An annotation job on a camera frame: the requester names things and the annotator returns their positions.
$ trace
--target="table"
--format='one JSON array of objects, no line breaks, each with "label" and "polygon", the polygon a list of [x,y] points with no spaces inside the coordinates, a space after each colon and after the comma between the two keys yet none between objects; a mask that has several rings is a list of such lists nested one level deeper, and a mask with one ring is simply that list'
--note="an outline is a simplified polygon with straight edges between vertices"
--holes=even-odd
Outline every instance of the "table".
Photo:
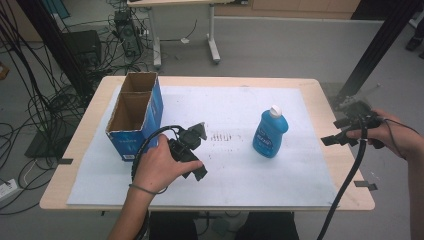
[{"label": "table", "polygon": [[[63,158],[73,159],[73,162],[70,165],[59,165],[57,167],[56,172],[41,199],[40,206],[43,209],[119,210],[121,208],[121,206],[105,207],[96,205],[67,205],[67,200],[75,182],[76,175],[81,164],[81,159],[93,139],[97,125],[102,118],[108,103],[110,102],[114,90],[117,86],[122,84],[123,80],[123,76],[110,76],[105,77],[102,80],[63,156]],[[159,80],[162,86],[249,86],[297,88],[302,93],[316,136],[323,137],[337,134],[339,132],[332,124],[333,121],[335,121],[335,118],[325,95],[319,83],[313,79],[159,76]],[[333,145],[325,147],[321,141],[319,142],[330,176],[338,190],[352,166],[354,160],[352,153],[347,146],[342,147]],[[363,177],[360,172],[358,172],[354,177],[354,181],[361,180],[363,180]],[[358,188],[352,183],[345,192],[338,209],[372,210],[373,208],[374,201],[369,190],[367,188]],[[282,211],[293,209],[287,206],[281,206],[274,210]]]},{"label": "table", "polygon": [[209,48],[212,53],[212,59],[215,63],[219,63],[221,58],[218,53],[214,38],[214,16],[216,3],[228,3],[233,0],[141,0],[136,2],[128,1],[128,6],[131,8],[145,8],[149,16],[150,32],[153,41],[153,65],[159,69],[162,65],[160,40],[156,34],[156,27],[154,22],[153,8],[156,6],[172,6],[172,5],[194,5],[194,4],[208,4],[209,5],[209,33],[206,35],[209,43]]}]

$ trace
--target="floor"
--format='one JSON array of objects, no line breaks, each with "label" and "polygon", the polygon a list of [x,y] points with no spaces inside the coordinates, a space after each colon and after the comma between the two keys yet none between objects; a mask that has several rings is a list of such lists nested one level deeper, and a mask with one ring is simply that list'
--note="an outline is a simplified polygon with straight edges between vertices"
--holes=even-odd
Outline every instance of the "floor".
[{"label": "floor", "polygon": [[[68,4],[71,18],[77,18],[81,22],[88,21],[87,14],[90,12],[95,19],[106,19],[107,16],[104,15],[113,12],[113,7],[108,4],[105,4],[105,8],[111,12],[92,11],[90,9],[94,5],[91,7],[84,5],[103,4],[104,1],[64,2]],[[320,83],[342,84],[349,77],[381,24],[379,21],[217,17],[215,34],[222,58],[219,64],[210,59],[209,49],[204,40],[194,38],[189,44],[179,41],[162,42],[163,66],[158,72],[160,75],[172,76],[314,78]],[[92,27],[103,29],[105,26],[93,23]],[[202,36],[200,30],[202,25],[196,28],[195,33],[198,34],[196,36]],[[377,91],[367,96],[368,102],[375,108],[382,108],[400,116],[404,123],[419,132],[424,132],[422,125],[424,111],[421,106],[424,99],[422,94],[424,60],[418,57],[418,54],[424,51],[424,46],[415,52],[404,49],[413,31],[409,25],[404,28],[369,76],[362,90],[372,89],[381,84]],[[40,44],[32,43],[31,46],[36,48]],[[29,116],[26,111],[29,95],[17,71],[23,67],[20,63],[17,63],[18,68],[14,67],[4,48],[1,48],[0,52],[1,61],[11,68],[7,78],[0,81],[0,122],[9,123],[17,129]],[[36,52],[47,61],[43,50]],[[37,75],[41,91],[46,95],[51,94],[50,83],[41,68],[34,59],[29,58],[29,62]],[[139,68],[155,70],[151,67],[151,63],[151,56],[146,53]],[[59,77],[60,70],[54,62],[51,68]],[[116,74],[123,74],[124,71],[121,69]],[[28,79],[26,73],[23,73],[23,76]],[[4,125],[0,127],[2,135],[7,133],[8,130]],[[1,179],[17,179],[20,176],[22,181],[29,182],[43,172],[34,167],[34,161],[23,155],[35,133],[36,128],[33,126],[22,129],[7,164],[0,169]],[[352,148],[354,155],[356,151],[355,147]],[[375,209],[363,212],[336,212],[325,239],[408,239],[409,200],[406,163],[387,149],[368,148],[360,170],[366,180],[378,187],[378,190],[371,192],[376,203]],[[52,174],[53,171],[46,172],[37,179],[39,181],[37,184],[42,185]],[[0,202],[0,238],[106,238],[116,220],[117,212],[45,211],[36,206],[19,214],[5,215],[36,204],[45,187],[46,185],[42,185],[32,191],[22,192],[10,206],[5,207],[7,202],[18,194]],[[233,232],[243,224],[246,214],[246,212],[213,213],[214,216],[230,223],[228,231],[224,236],[218,234],[213,230],[214,221],[211,221],[206,233],[199,238],[233,239]],[[325,212],[297,212],[295,221],[300,239],[316,238],[325,216]],[[199,233],[206,229],[206,220],[199,219],[196,224]]]}]

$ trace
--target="hand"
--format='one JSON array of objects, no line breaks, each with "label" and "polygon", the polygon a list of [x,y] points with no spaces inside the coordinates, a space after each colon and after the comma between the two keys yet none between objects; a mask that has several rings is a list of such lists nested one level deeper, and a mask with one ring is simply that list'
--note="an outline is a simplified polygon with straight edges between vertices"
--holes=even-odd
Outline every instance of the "hand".
[{"label": "hand", "polygon": [[158,146],[150,148],[142,156],[133,182],[152,192],[161,191],[180,175],[203,166],[198,160],[176,162],[169,151],[168,138],[163,134],[158,138]]},{"label": "hand", "polygon": [[[419,134],[401,124],[393,122],[400,123],[398,117],[386,113],[381,109],[373,111],[388,120],[381,123],[378,128],[368,129],[369,144],[372,144],[372,139],[380,140],[393,153],[404,159],[418,154],[424,148],[424,140]],[[348,131],[346,136],[358,139],[361,137],[361,130]]]}]

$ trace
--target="blue box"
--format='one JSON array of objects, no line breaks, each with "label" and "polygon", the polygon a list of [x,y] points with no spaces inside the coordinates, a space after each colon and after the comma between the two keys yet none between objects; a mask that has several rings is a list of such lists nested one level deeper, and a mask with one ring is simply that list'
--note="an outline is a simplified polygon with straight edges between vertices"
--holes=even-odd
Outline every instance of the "blue box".
[{"label": "blue box", "polygon": [[[106,127],[106,134],[122,160],[135,159],[141,144],[160,128],[162,113],[157,73],[128,73]],[[154,138],[148,147],[156,145]]]}]

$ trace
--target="blue bottle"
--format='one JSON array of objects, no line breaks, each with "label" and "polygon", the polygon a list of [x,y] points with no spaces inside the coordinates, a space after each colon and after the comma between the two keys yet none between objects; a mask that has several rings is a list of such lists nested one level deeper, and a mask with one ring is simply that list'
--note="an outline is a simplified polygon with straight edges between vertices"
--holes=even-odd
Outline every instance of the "blue bottle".
[{"label": "blue bottle", "polygon": [[274,157],[280,150],[283,134],[289,125],[282,115],[281,108],[273,105],[262,113],[261,122],[253,137],[253,148],[265,157]]}]

